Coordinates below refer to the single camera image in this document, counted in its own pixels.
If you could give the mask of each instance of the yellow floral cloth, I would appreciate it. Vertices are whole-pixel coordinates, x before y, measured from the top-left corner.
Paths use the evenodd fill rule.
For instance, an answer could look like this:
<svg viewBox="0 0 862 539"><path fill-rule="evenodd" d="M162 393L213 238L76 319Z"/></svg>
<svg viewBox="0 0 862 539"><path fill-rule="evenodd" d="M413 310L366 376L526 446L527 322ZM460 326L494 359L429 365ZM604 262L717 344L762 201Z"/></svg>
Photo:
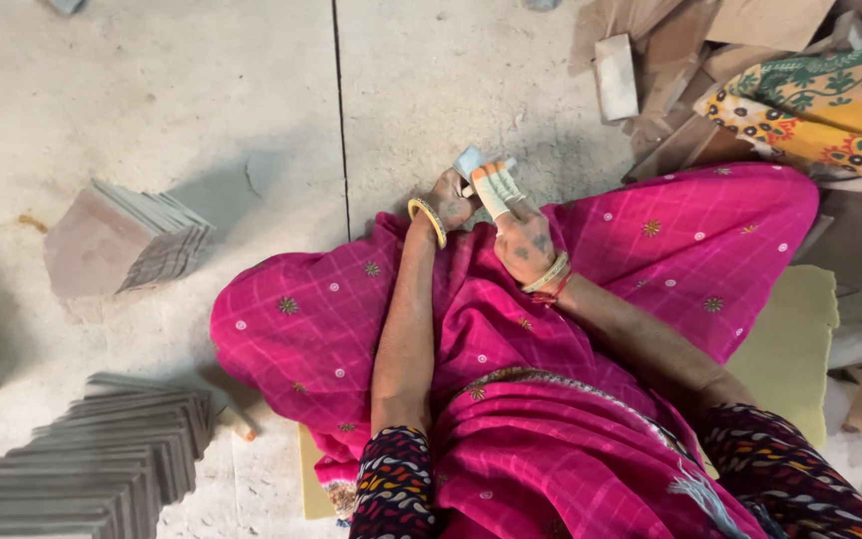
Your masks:
<svg viewBox="0 0 862 539"><path fill-rule="evenodd" d="M778 154L862 176L862 51L755 65L694 110Z"/></svg>

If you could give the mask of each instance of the red thread bracelet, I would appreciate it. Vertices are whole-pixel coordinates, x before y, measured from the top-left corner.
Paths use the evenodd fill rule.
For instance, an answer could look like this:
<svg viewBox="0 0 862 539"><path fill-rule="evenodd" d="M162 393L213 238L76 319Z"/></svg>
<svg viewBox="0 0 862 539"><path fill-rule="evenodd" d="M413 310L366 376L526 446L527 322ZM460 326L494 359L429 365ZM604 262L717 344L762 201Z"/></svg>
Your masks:
<svg viewBox="0 0 862 539"><path fill-rule="evenodd" d="M567 275L561 279L560 284L557 285L557 288L554 290L554 293L546 293L544 291L536 291L531 294L531 300L534 303L543 303L545 307L551 308L552 305L557 303L557 298L560 296L560 293L564 291L564 287L567 286L568 281L571 280L571 277L574 276L574 270L570 269Z"/></svg>

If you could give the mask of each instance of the white bandage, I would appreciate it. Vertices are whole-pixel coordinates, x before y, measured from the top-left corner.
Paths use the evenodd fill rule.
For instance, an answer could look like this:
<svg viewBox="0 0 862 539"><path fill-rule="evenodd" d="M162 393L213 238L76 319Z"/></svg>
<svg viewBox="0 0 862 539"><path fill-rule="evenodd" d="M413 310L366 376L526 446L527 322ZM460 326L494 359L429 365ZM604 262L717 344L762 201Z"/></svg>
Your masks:
<svg viewBox="0 0 862 539"><path fill-rule="evenodd" d="M484 168L475 169L471 173L474 189L484 204L492 219L508 213L508 202L518 202L524 198L514 178L508 174L503 163L498 163L493 173L488 174Z"/></svg>

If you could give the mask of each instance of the woman's right hand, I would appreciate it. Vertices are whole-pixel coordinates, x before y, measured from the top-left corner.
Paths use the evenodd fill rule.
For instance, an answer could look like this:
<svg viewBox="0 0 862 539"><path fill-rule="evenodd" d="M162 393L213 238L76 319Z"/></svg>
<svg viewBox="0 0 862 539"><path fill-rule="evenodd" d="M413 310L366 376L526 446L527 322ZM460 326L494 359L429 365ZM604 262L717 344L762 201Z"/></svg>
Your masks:
<svg viewBox="0 0 862 539"><path fill-rule="evenodd" d="M551 241L548 218L528 199L511 202L508 209L508 213L494 220L498 229L494 252L510 276L527 285L551 268L557 260L557 251Z"/></svg>
<svg viewBox="0 0 862 539"><path fill-rule="evenodd" d="M478 194L482 195L488 186L482 184L483 181L491 182L491 194L497 195L498 192L506 196L515 193L515 196L505 199L501 197L501 204L491 204L499 208L497 211L502 211L507 207L509 211L503 211L495 216L495 210L492 207L487 207L487 201L492 200L487 194L482 199L485 200L485 207L494 218L494 224L497 225L497 239L494 241L494 252L504 264L511 277L514 277L517 282L522 285L533 283L547 270L551 268L557 260L557 252L554 248L554 242L551 241L551 228L548 227L548 219L533 205L527 197L520 194L517 186L513 185L513 178L510 177L504 170L503 164L499 163L497 168L494 164L488 163L482 167L485 175L475 176L475 189ZM510 185L495 185L500 182L509 182Z"/></svg>

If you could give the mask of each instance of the forearm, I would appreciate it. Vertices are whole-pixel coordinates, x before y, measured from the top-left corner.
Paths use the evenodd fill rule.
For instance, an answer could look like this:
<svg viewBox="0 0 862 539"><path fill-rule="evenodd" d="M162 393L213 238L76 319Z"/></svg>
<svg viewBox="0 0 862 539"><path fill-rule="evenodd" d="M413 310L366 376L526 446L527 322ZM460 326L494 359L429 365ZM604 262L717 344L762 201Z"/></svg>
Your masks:
<svg viewBox="0 0 862 539"><path fill-rule="evenodd" d="M437 235L419 212L408 229L398 280L372 373L372 432L391 426L427 430L434 374L431 275Z"/></svg>
<svg viewBox="0 0 862 539"><path fill-rule="evenodd" d="M673 328L580 275L564 287L557 307L688 419L717 404L756 404L733 375Z"/></svg>

